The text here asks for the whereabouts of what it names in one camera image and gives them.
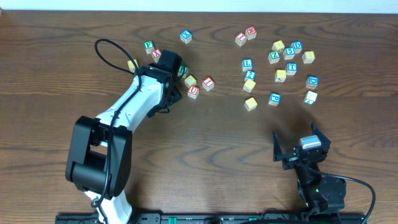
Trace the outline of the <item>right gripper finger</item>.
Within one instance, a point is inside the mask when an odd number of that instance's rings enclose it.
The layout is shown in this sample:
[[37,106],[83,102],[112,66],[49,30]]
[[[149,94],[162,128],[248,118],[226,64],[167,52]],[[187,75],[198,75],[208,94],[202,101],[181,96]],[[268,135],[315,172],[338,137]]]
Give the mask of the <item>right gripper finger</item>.
[[314,122],[311,122],[312,133],[318,137],[322,146],[329,146],[331,141],[317,128]]
[[284,154],[283,154],[282,149],[280,147],[277,135],[276,135],[276,133],[274,131],[272,132],[272,135],[273,135],[273,143],[274,143],[273,161],[274,162],[281,161],[284,158]]

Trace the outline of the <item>green B block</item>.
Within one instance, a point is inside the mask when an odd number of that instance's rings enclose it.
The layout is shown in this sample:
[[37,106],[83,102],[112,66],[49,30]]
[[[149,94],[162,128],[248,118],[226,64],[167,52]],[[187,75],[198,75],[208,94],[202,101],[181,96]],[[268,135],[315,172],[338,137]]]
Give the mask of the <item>green B block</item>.
[[178,77],[179,78],[186,78],[187,75],[188,75],[188,70],[189,70],[188,65],[185,65],[185,64],[181,65],[179,70],[178,70]]

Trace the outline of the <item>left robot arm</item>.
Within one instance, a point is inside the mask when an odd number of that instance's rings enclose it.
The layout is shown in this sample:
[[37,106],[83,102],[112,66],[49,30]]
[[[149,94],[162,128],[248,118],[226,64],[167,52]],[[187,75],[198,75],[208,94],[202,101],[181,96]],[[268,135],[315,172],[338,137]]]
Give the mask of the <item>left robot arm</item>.
[[132,135],[145,117],[168,113],[182,99],[176,87],[182,58],[164,50],[156,63],[136,70],[129,89],[95,118],[81,116],[72,133],[65,177],[93,202],[101,223],[127,223],[124,188],[131,171]]

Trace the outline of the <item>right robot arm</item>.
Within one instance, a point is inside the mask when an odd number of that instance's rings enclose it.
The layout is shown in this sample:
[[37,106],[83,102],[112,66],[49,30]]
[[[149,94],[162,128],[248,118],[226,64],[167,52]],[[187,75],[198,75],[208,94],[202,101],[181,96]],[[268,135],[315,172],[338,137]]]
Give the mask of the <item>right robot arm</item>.
[[318,164],[327,157],[331,141],[311,124],[312,135],[300,139],[288,154],[282,152],[276,133],[273,134],[273,161],[281,161],[285,170],[294,169],[298,194],[307,208],[299,219],[311,223],[342,223],[339,211],[345,207],[346,182],[342,178],[321,174]]

